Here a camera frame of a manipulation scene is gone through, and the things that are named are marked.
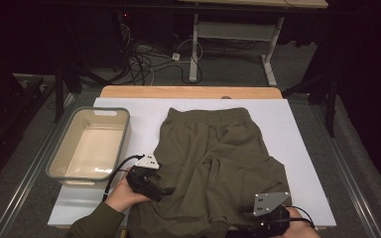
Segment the wooden table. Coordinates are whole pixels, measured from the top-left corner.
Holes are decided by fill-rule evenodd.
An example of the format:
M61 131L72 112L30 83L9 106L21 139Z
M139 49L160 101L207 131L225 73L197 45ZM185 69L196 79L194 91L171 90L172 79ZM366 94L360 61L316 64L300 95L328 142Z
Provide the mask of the wooden table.
M109 85L100 96L103 98L191 98L221 99L282 99L275 87L228 87L228 86L148 86Z

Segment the black metal stand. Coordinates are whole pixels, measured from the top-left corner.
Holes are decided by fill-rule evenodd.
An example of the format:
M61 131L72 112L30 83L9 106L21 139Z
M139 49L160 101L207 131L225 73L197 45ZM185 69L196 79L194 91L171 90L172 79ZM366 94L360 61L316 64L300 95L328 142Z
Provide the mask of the black metal stand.
M294 93L307 93L309 104L326 104L324 126L330 137L334 137L334 114L339 79L338 66L335 63L327 63L318 73L308 76L300 83L281 92L284 98Z
M56 66L56 116L55 122L58 122L64 114L64 87L66 86L69 92L81 93L82 84L79 78L81 76L88 77L97 85L106 86L114 85L129 71L129 66L116 67L117 72L112 78L104 78L79 62L74 60L59 59Z

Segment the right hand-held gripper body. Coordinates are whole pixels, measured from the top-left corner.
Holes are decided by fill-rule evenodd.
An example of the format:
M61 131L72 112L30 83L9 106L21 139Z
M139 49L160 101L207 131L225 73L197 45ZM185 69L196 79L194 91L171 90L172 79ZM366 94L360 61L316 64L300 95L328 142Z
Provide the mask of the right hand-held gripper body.
M290 227L290 214L283 202L290 197L288 191L256 193L249 213L256 223L247 228L255 238L268 238L284 234Z

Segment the metal floor rail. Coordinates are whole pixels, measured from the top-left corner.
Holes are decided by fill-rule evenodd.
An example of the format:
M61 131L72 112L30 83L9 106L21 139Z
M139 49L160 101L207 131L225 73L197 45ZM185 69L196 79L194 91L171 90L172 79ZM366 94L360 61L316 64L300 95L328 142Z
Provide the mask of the metal floor rail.
M332 153L334 155L334 161L336 168L341 176L341 180L348 192L356 213L362 223L362 226L367 233L368 238L381 238L381 229L376 223L375 217L372 214L369 203L360 190L358 183L356 182L353 173L351 172L345 157L336 143L335 137L331 137L325 127L325 120L322 118L321 110L318 106L312 106L313 114L321 130L325 133L325 137L330 145Z
M52 95L38 111L0 178L0 238L61 238L48 224L61 185L48 178L46 164L60 125Z

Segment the white table board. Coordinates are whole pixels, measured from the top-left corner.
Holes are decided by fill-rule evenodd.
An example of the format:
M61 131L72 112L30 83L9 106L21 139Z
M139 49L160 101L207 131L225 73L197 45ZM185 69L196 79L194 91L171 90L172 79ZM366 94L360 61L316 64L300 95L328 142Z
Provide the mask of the white table board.
M269 154L285 165L293 204L305 209L318 228L336 225L291 107L285 99L99 97L92 107L125 108L129 111L132 132L126 158L154 152L159 142L160 126L171 108L179 111L246 108L260 127ZM70 227L75 220L89 214L97 206L104 189L63 185L48 224L57 228Z

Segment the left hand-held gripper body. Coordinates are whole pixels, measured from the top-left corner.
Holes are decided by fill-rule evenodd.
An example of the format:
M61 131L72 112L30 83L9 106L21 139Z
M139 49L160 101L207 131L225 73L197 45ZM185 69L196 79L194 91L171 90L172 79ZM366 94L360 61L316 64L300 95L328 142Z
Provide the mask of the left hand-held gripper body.
M152 200L160 202L165 196L165 190L152 182L150 170L160 168L154 155L144 155L129 170L128 183L134 192L141 193Z

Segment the person's left hand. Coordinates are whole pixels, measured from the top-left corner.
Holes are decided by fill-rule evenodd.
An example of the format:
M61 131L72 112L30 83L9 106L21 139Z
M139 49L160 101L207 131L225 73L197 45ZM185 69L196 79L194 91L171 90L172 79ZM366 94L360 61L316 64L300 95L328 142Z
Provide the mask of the person's left hand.
M129 169L124 172L122 179L104 201L117 212L123 212L134 204L150 201L149 197L133 191L127 180L128 175Z

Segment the white frame desk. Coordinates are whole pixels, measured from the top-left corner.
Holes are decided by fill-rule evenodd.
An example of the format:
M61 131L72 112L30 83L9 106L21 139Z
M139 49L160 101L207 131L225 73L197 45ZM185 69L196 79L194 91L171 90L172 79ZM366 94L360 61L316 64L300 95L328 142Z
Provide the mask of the white frame desk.
M181 0L193 3L195 7L203 4L218 4L219 6L248 7L254 10L256 7L266 7L268 10L317 10L326 9L326 0ZM243 40L255 42L267 42L268 52L260 56L261 65L270 86L276 86L277 81L271 66L271 57L277 45L285 17L280 16L271 24L255 23L222 23L217 21L204 21L199 13L193 15L192 47L190 55L189 81L196 83L201 79L201 71L198 69L198 59L202 53L199 39L222 39Z

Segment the beige plastic basket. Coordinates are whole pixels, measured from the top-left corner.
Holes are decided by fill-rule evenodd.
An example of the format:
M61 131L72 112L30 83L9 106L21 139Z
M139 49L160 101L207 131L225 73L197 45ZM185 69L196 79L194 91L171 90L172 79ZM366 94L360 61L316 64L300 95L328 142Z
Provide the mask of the beige plastic basket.
M48 177L70 187L106 187L126 158L131 132L125 108L76 109L47 164Z

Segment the person's right hand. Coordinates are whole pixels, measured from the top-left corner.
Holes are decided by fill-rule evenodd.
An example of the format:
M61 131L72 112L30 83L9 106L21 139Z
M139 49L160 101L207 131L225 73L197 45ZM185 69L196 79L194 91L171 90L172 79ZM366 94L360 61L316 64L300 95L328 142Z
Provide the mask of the person's right hand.
M291 221L290 227L280 238L320 238L306 221Z

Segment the olive green pants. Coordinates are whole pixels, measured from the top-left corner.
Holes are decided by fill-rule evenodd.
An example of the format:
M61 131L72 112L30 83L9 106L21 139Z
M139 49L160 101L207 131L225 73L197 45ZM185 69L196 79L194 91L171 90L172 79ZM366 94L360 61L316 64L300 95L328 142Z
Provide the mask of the olive green pants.
M238 208L255 194L289 189L284 165L245 108L170 109L155 157L154 183L175 191L131 208L132 238L225 238L231 226L254 224Z

